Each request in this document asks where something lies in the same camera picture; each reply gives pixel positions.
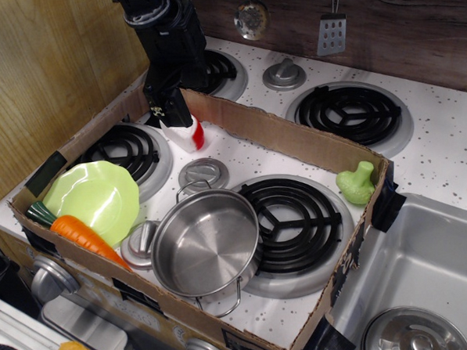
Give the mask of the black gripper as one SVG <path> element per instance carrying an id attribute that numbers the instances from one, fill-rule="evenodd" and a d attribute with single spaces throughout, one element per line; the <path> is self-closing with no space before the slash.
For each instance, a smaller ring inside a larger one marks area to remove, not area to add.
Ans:
<path id="1" fill-rule="evenodd" d="M 143 87 L 151 116 L 168 128 L 189 128 L 193 119 L 181 88 L 202 88 L 207 83 L 204 48 L 189 56 L 155 58 L 147 70 Z"/>

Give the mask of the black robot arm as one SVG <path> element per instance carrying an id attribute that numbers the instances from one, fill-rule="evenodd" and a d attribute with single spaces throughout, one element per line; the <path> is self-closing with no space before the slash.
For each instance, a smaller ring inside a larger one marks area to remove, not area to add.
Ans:
<path id="1" fill-rule="evenodd" d="M 180 87 L 208 84 L 207 41 L 192 1 L 113 1 L 149 58 L 143 92 L 152 115 L 168 128 L 189 128 L 193 119 Z"/>

